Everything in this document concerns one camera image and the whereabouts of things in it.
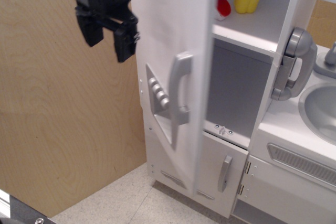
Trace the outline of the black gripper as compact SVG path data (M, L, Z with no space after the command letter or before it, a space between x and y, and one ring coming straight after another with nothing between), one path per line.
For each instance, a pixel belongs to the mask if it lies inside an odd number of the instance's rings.
M93 47L103 40L103 28L98 22L108 23L113 32L118 62L122 63L135 54L139 40L138 19L130 11L131 0L75 0L76 17L86 43Z

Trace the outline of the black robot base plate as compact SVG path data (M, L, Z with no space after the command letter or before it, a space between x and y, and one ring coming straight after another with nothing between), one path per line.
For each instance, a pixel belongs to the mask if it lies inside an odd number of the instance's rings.
M55 223L19 199L1 190L1 223Z

